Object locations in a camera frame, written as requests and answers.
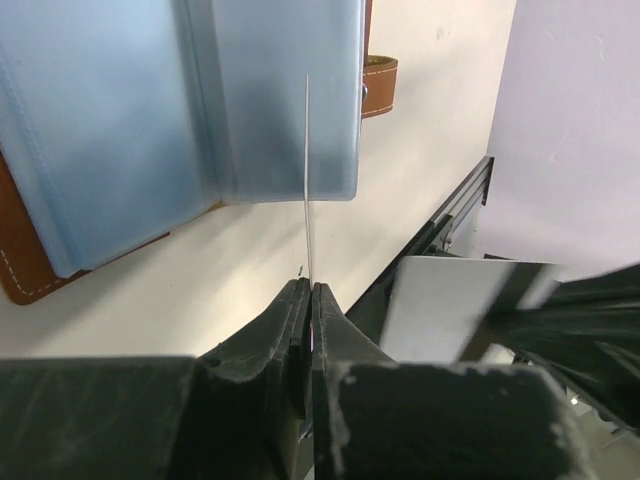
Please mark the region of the black credit card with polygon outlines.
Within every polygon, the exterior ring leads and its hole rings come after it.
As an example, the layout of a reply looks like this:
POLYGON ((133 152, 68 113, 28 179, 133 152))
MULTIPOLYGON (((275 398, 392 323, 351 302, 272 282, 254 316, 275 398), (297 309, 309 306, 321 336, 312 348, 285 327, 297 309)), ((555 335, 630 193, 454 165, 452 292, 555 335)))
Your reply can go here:
POLYGON ((313 216, 310 199, 310 77, 305 76, 305 111, 304 111, 304 176, 303 176, 303 205, 305 221, 305 238, 307 252, 307 267, 310 288, 314 287, 314 244, 313 244, 313 216))

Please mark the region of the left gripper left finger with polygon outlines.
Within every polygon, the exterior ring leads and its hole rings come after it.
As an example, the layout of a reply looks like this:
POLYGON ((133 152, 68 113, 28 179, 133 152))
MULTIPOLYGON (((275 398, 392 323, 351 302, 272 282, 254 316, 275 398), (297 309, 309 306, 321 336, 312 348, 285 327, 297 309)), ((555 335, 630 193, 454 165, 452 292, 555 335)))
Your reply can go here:
POLYGON ((307 414, 311 288, 287 282, 198 356, 1 364, 5 479, 292 479, 307 414))

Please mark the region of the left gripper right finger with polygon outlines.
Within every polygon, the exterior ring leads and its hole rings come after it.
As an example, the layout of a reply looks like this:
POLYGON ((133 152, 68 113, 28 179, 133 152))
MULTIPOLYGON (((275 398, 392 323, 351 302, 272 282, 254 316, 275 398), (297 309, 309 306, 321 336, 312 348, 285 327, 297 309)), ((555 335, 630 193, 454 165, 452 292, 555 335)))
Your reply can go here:
POLYGON ((559 385, 527 366, 400 364, 314 286, 319 479, 593 479, 559 385))

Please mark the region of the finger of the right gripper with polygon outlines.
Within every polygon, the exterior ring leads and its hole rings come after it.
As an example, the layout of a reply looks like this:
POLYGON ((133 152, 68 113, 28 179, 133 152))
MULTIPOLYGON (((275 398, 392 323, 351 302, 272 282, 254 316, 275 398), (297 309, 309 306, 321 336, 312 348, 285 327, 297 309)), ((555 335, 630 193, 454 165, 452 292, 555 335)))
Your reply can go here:
POLYGON ((639 433, 639 266, 561 283, 542 306, 488 317, 499 342, 606 421, 639 433))

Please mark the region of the brown leather card holder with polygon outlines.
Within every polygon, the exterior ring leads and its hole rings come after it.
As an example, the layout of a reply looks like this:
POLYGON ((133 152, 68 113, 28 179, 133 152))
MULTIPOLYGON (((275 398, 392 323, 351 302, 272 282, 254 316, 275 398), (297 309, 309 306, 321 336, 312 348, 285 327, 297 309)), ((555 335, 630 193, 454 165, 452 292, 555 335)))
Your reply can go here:
POLYGON ((29 305, 198 216, 357 190, 398 63, 368 1, 5 1, 1 284, 29 305))

